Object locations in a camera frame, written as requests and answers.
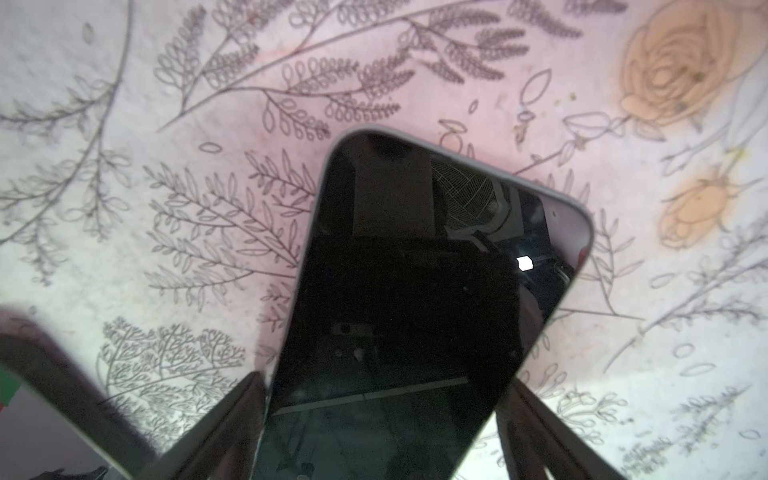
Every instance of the orange rose drawing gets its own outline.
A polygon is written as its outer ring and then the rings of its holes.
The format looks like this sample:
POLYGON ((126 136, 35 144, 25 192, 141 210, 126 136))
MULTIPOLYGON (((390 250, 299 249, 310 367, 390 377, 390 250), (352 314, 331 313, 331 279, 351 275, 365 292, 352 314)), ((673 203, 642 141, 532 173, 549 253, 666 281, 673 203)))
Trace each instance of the orange rose drawing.
POLYGON ((740 30, 740 15, 718 0, 678 0, 637 31, 621 72, 621 107, 642 137, 694 118, 720 93, 740 30))
POLYGON ((723 215, 728 203, 756 182, 733 185, 717 172, 711 179, 698 180, 694 187, 668 200, 659 226, 661 243, 669 248, 690 248, 715 227, 727 231, 723 215))

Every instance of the leaf illustration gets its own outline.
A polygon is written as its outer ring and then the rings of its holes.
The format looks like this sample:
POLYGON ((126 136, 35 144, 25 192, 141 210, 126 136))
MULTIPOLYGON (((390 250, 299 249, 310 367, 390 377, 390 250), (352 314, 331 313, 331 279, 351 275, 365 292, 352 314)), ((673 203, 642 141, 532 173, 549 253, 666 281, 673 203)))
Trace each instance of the leaf illustration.
POLYGON ((264 130, 272 133, 275 131, 275 114, 270 110, 270 103, 266 104, 264 113, 261 116, 261 122, 264 125, 264 130))
POLYGON ((112 95, 111 84, 102 81, 88 82, 75 76, 74 81, 82 93, 67 88, 69 99, 55 102, 52 109, 40 111, 25 102, 14 101, 14 114, 0 114, 0 127, 17 131, 22 137, 34 135, 47 142, 58 139, 60 131, 77 129, 90 140, 92 124, 100 121, 98 115, 112 95))
POLYGON ((584 271, 582 271, 582 273, 579 273, 578 277, 583 279, 583 280, 587 280, 589 282, 599 282, 600 281, 600 277, 599 276, 592 275, 591 273, 586 273, 584 271))
POLYGON ((253 40, 280 13, 294 5, 294 0, 221 0, 210 16, 237 44, 253 40))
POLYGON ((555 37, 578 38, 583 35, 578 28, 569 27, 556 19, 541 0, 512 0, 507 7, 507 15, 539 27, 555 37))
POLYGON ((606 262, 605 260, 601 259, 600 257, 595 257, 594 260, 598 263, 598 265, 600 265, 600 267, 602 267, 602 268, 604 268, 606 270, 610 270, 611 269, 611 266, 608 265, 608 262, 606 262))
POLYGON ((378 121, 400 110, 400 104, 358 101, 350 94, 333 95, 327 98, 329 103, 324 112, 328 118, 336 121, 378 121))
POLYGON ((552 82, 551 68, 542 70, 530 77, 520 90, 520 105, 527 107, 537 102, 549 88, 550 82, 552 82))
POLYGON ((222 88, 253 63, 258 52, 256 45, 242 45, 239 51, 215 54, 201 74, 211 88, 222 88))
POLYGON ((443 127, 457 134, 465 134, 468 131, 467 126, 458 120, 449 120, 447 118, 442 118, 438 120, 437 123, 441 124, 443 127))
POLYGON ((558 158, 558 167, 562 167, 569 161, 571 161, 571 158, 574 156, 574 152, 576 151, 576 142, 573 140, 568 140, 563 144, 563 148, 560 151, 560 157, 558 158))
POLYGON ((483 28, 475 34, 477 46, 487 48, 500 45, 507 40, 513 40, 525 35, 522 28, 483 28))
POLYGON ((318 120, 300 108, 292 98, 283 98, 277 100, 272 95, 267 94, 268 100, 264 111, 263 123, 267 131, 271 133, 274 130, 274 115, 271 113, 270 105, 278 110, 278 125, 284 135, 293 135, 301 140, 306 138, 309 141, 323 140, 331 135, 330 127, 325 121, 318 120))
POLYGON ((424 61, 422 62, 422 65, 427 67, 432 73, 436 74, 438 77, 442 78, 448 83, 464 83, 464 77, 462 77, 456 70, 451 68, 450 65, 445 63, 445 60, 443 59, 435 62, 424 61))
POLYGON ((339 5, 337 18, 342 25, 368 25, 386 18, 408 3, 409 0, 351 0, 339 5))
POLYGON ((768 49, 744 76, 733 99, 726 133, 728 149, 743 147, 768 123, 768 49))
POLYGON ((182 92, 190 86, 200 67, 200 37, 203 35, 205 8, 191 8, 178 30, 178 36, 165 45, 165 53, 157 56, 160 67, 154 69, 157 80, 173 85, 182 92))
POLYGON ((581 189, 581 193, 578 195, 578 198, 576 200, 586 205, 587 202, 589 201, 589 189, 590 189, 589 182, 587 182, 587 184, 584 185, 584 187, 581 189))
POLYGON ((498 23, 501 18, 493 12, 476 8, 446 7, 429 14, 429 28, 445 33, 451 28, 498 23))
POLYGON ((592 14, 619 14, 627 10, 627 4, 618 0, 567 0, 563 12, 574 16, 592 14))
POLYGON ((611 118, 601 111, 586 114, 568 115, 563 118, 563 124, 573 135, 592 140, 608 132, 611 118))
POLYGON ((667 141, 667 137, 664 136, 663 131, 656 124, 639 118, 635 120, 634 133, 646 140, 667 141))
POLYGON ((267 255, 272 250, 270 248, 246 248, 242 250, 238 250, 237 252, 240 255, 245 255, 247 257, 262 257, 264 255, 267 255))
POLYGON ((563 185, 563 193, 566 195, 571 194, 571 188, 574 185, 574 171, 573 169, 568 170, 568 176, 565 178, 565 185, 563 185))
POLYGON ((275 224, 274 217, 272 215, 272 209, 270 209, 270 206, 264 201, 261 202, 261 207, 264 211, 264 223, 266 224, 267 228, 272 229, 275 224))
POLYGON ((299 233, 299 223, 296 219, 291 221, 290 229, 288 230, 288 248, 293 248, 293 243, 296 241, 296 235, 299 233))
POLYGON ((650 288, 652 289, 659 289, 669 284, 672 280, 674 280, 677 277, 677 273, 662 273, 661 275, 656 275, 652 279, 650 279, 650 288))
POLYGON ((349 58, 310 58, 306 62, 299 60, 295 66, 283 66, 283 78, 288 83, 288 91, 312 93, 325 90, 331 85, 352 77, 359 67, 359 62, 349 58))
POLYGON ((618 247, 616 247, 616 248, 614 249, 614 253, 619 253, 619 252, 621 252, 621 251, 624 251, 624 250, 626 250, 627 248, 629 248, 629 247, 630 247, 630 245, 631 245, 633 242, 634 242, 634 237, 630 238, 630 239, 629 239, 629 240, 627 240, 626 242, 624 242, 624 243, 622 243, 621 245, 619 245, 618 247))
POLYGON ((485 61, 504 60, 505 58, 520 57, 528 53, 527 45, 499 45, 480 49, 480 59, 485 61))
POLYGON ((310 175, 310 172, 306 169, 306 165, 301 166, 301 171, 304 175, 304 181, 306 182, 307 190, 314 194, 317 192, 317 186, 315 185, 315 180, 312 179, 312 175, 310 175))
POLYGON ((487 67, 480 58, 475 57, 467 47, 450 41, 445 46, 445 54, 448 58, 466 74, 485 80, 501 80, 504 72, 487 67))
POLYGON ((640 266, 645 262, 645 260, 638 260, 637 262, 630 263, 629 265, 625 266, 624 268, 620 269, 618 272, 616 272, 616 275, 614 278, 621 278, 623 276, 629 275, 630 273, 634 272, 640 266))
MULTIPOLYGON (((202 295, 194 298, 204 303, 202 295)), ((96 359, 102 402, 145 436, 159 452, 167 450, 199 422, 237 383, 228 369, 245 363, 245 349, 226 333, 194 333, 174 324, 143 330, 123 317, 105 323, 96 359)))

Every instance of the printed leaf pattern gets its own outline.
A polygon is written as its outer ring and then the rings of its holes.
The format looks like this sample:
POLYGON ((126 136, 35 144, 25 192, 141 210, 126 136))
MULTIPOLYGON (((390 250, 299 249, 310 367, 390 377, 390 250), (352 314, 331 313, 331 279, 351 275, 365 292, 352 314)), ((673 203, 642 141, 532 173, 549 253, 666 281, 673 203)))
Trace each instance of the printed leaf pattern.
POLYGON ((339 6, 337 18, 342 25, 368 25, 388 17, 408 3, 409 0, 350 0, 339 6))
MULTIPOLYGON (((130 31, 133 16, 129 3, 126 29, 130 31)), ((90 38, 86 31, 85 39, 90 38)), ((79 91, 68 88, 69 100, 54 103, 50 111, 39 111, 15 101, 14 114, 0 114, 0 127, 17 131, 22 141, 37 136, 56 144, 65 131, 76 130, 85 145, 62 155, 75 160, 53 160, 49 165, 36 165, 32 175, 8 179, 9 186, 0 190, 0 216, 8 227, 0 237, 0 247, 18 244, 26 252, 20 260, 34 269, 32 279, 51 285, 56 270, 67 261, 66 246, 55 236, 62 223, 79 223, 82 230, 99 241, 109 238, 122 221, 121 213, 129 205, 113 193, 112 181, 122 187, 131 186, 127 168, 131 161, 125 155, 107 148, 104 128, 111 114, 128 54, 128 34, 123 43, 117 72, 112 83, 86 81, 76 76, 79 91)))
POLYGON ((429 14, 430 30, 445 33, 451 28, 468 27, 471 25, 488 25, 499 23, 501 17, 493 12, 473 8, 448 7, 435 10, 429 14))
POLYGON ((307 63, 299 60, 295 65, 283 66, 283 79, 288 91, 311 94, 352 78, 359 62, 349 58, 310 58, 307 63))
POLYGON ((157 56, 160 66, 154 69, 155 78, 182 93, 192 85, 200 67, 200 37, 206 16, 205 8, 191 8, 179 27, 178 36, 165 45, 164 54, 157 56))
POLYGON ((690 398, 673 410, 672 422, 677 434, 672 437, 658 436, 649 442, 638 442, 624 452, 622 472, 629 478, 641 478, 664 467, 668 455, 677 448, 685 456, 691 456, 716 433, 717 428, 728 423, 727 413, 749 386, 728 387, 718 396, 690 398))
POLYGON ((582 31, 572 28, 555 18, 541 3, 541 0, 512 0, 507 15, 541 30, 554 37, 578 38, 582 31))
POLYGON ((216 54, 208 61, 201 74, 211 88, 221 88, 237 78, 248 65, 256 60, 259 48, 256 45, 243 45, 239 51, 216 54))
POLYGON ((315 180, 306 166, 295 169, 285 151, 279 167, 254 152, 245 156, 255 170, 248 180, 255 184, 244 188, 234 174, 205 177, 205 189, 189 170, 146 168, 151 187, 167 192, 164 200, 152 200, 154 229, 147 232, 152 251, 170 259, 170 266, 146 273, 160 295, 202 310, 208 300, 226 303, 232 288, 246 290, 254 275, 294 277, 302 243, 298 217, 304 228, 315 180))
POLYGON ((160 453, 237 384, 228 372, 245 349, 217 329, 174 324, 144 330, 118 317, 105 323, 96 360, 105 403, 160 453))
POLYGON ((217 0, 211 18, 224 28, 227 39, 245 45, 293 3, 293 0, 217 0))

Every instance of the branch drawing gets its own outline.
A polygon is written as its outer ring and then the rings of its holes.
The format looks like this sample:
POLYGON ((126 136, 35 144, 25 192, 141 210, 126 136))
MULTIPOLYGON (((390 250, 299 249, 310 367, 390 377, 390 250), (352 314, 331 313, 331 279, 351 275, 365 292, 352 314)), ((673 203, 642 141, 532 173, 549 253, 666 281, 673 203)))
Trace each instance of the branch drawing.
POLYGON ((725 319, 739 322, 748 319, 757 324, 765 317, 750 301, 739 294, 723 298, 717 295, 723 288, 743 282, 764 282, 768 280, 768 257, 763 247, 768 245, 768 215, 754 220, 747 228, 738 227, 725 234, 720 240, 722 256, 712 259, 701 257, 698 268, 687 273, 694 291, 683 301, 672 306, 652 322, 638 328, 632 336, 608 361, 604 372, 610 369, 616 359, 632 346, 640 346, 645 335, 659 326, 680 329, 696 319, 725 319))
POLYGON ((17 131, 22 137, 39 136, 54 142, 62 131, 76 129, 87 144, 77 160, 62 160, 50 166, 36 166, 36 173, 10 180, 10 188, 0 191, 0 213, 10 233, 0 238, 0 247, 16 243, 43 285, 51 283, 57 268, 67 260, 65 246, 54 235, 60 222, 81 222, 83 231, 106 240, 120 212, 129 209, 121 198, 111 194, 108 175, 124 187, 130 186, 125 170, 127 157, 105 147, 105 131, 117 97, 127 54, 131 45, 133 1, 126 7, 125 36, 114 80, 87 81, 76 77, 80 91, 69 88, 66 104, 54 104, 50 111, 15 102, 14 114, 0 114, 0 127, 17 131))
MULTIPOLYGON (((603 111, 568 115, 563 118, 563 125, 565 125, 565 128, 571 134, 573 139, 566 140, 559 149, 546 157, 542 157, 538 154, 531 154, 531 164, 517 170, 514 174, 523 174, 532 168, 539 167, 551 161, 557 161, 558 167, 562 167, 571 161, 571 158, 576 151, 585 151, 588 144, 605 135, 610 134, 615 137, 623 137, 624 125, 629 119, 630 117, 628 116, 612 118, 603 111)), ((520 127, 520 129, 515 132, 515 140, 521 138, 520 142, 525 139, 525 131, 528 129, 527 124, 524 123, 523 125, 524 127, 520 127)))
POLYGON ((258 322, 269 324, 271 332, 282 328, 288 319, 291 298, 293 298, 291 284, 284 281, 271 283, 266 289, 266 295, 261 297, 261 300, 266 302, 266 312, 260 314, 258 322))
POLYGON ((96 372, 107 405, 158 451, 168 450, 237 384, 245 349, 216 329, 174 324, 143 330, 123 317, 104 324, 96 372))
POLYGON ((553 412, 580 439, 593 445, 603 445, 604 440, 599 427, 616 423, 617 408, 629 405, 627 400, 619 398, 614 392, 602 395, 598 399, 590 392, 582 392, 575 387, 566 389, 563 384, 568 374, 558 371, 559 369, 560 366, 557 363, 552 363, 536 384, 531 384, 531 373, 528 370, 523 370, 518 378, 538 398, 556 400, 557 404, 552 409, 553 412))
POLYGON ((593 244, 594 252, 589 258, 592 269, 591 271, 583 269, 579 273, 579 278, 587 280, 588 282, 597 282, 600 284, 600 290, 603 295, 603 300, 605 301, 606 310, 602 312, 598 310, 573 310, 568 309, 567 307, 560 308, 559 310, 564 313, 587 313, 591 315, 643 320, 638 316, 624 315, 617 312, 611 302, 611 294, 614 291, 616 280, 632 274, 644 263, 644 260, 635 260, 630 263, 617 262, 618 254, 629 249, 632 246, 635 237, 618 240, 617 233, 619 230, 619 219, 616 218, 613 222, 609 222, 604 208, 600 209, 599 220, 595 223, 597 224, 597 229, 595 230, 596 237, 593 244))
POLYGON ((627 10, 625 2, 618 0, 566 0, 563 12, 566 15, 584 17, 594 14, 619 14, 627 10))
POLYGON ((630 449, 620 449, 624 452, 622 472, 629 478, 657 472, 669 462, 667 456, 673 447, 682 455, 692 455, 715 434, 718 426, 728 423, 723 413, 732 410, 735 401, 749 388, 728 387, 716 397, 689 398, 671 412, 679 435, 672 439, 660 436, 650 442, 638 442, 630 449))
MULTIPOLYGON (((505 76, 504 72, 490 67, 488 63, 525 55, 528 46, 508 43, 520 38, 525 33, 522 29, 490 28, 487 25, 502 21, 500 15, 469 8, 470 5, 496 1, 459 0, 395 15, 397 10, 408 4, 407 0, 341 0, 333 6, 327 0, 223 0, 210 15, 214 23, 223 29, 223 38, 205 61, 200 59, 198 41, 210 23, 205 22, 207 13, 202 7, 192 8, 183 19, 178 35, 167 44, 166 52, 158 56, 159 67, 155 76, 176 88, 181 95, 178 114, 162 128, 222 94, 255 92, 261 94, 266 102, 263 123, 268 131, 275 131, 279 126, 285 135, 293 134, 308 140, 323 139, 329 136, 329 125, 318 115, 310 113, 312 100, 325 101, 323 113, 335 121, 371 121, 388 117, 399 110, 399 104, 376 102, 402 87, 416 73, 408 68, 396 70, 406 61, 421 65, 447 82, 463 83, 465 76, 499 80, 505 76), (305 33, 287 54, 249 69, 260 59, 255 43, 259 32, 283 12, 289 12, 287 18, 292 27, 305 33), (316 33, 334 18, 339 25, 348 25, 352 29, 312 42, 316 33), (316 62, 316 65, 323 62, 330 65, 330 58, 307 59, 321 48, 397 24, 405 29, 397 34, 399 49, 393 56, 373 61, 360 71, 358 65, 361 62, 358 61, 341 60, 336 64, 337 67, 342 65, 347 68, 343 75, 346 77, 343 82, 345 88, 324 91, 336 81, 310 82, 312 88, 298 88, 291 83, 289 77, 299 73, 299 64, 305 72, 310 71, 310 77, 323 71, 322 68, 311 71, 311 68, 304 66, 310 61, 316 62), (474 42, 464 41, 452 34, 453 30, 467 27, 483 27, 476 32, 474 42), (287 88, 252 82, 277 67, 283 69, 287 88), (200 82, 201 78, 207 80, 208 89, 200 82)), ((517 3, 520 2, 513 2, 508 14, 518 21, 541 27, 549 35, 581 35, 580 31, 570 29, 552 17, 537 2, 526 0, 522 2, 524 5, 515 6, 517 3)))
POLYGON ((146 273, 150 288, 160 295, 171 292, 175 303, 184 298, 202 310, 210 296, 225 303, 231 286, 245 290, 243 281, 253 275, 295 277, 299 230, 305 227, 298 217, 309 220, 315 180, 306 166, 294 169, 285 151, 282 170, 268 156, 260 161, 246 152, 245 157, 254 169, 249 179, 256 189, 248 186, 242 193, 234 174, 226 183, 218 174, 205 177, 207 190, 201 190, 189 169, 182 177, 165 164, 159 171, 145 168, 151 188, 168 192, 162 203, 150 203, 156 212, 148 233, 156 243, 152 251, 169 256, 176 270, 159 266, 146 273), (271 259, 270 266, 254 264, 257 259, 271 259))

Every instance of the smartphone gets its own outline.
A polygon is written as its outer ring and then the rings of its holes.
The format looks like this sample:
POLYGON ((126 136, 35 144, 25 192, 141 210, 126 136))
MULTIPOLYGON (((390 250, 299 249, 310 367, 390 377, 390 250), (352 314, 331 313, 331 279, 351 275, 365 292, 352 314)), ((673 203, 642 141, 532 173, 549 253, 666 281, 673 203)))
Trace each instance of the smartphone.
POLYGON ((345 134, 252 478, 451 478, 592 232, 554 191, 383 127, 345 134))

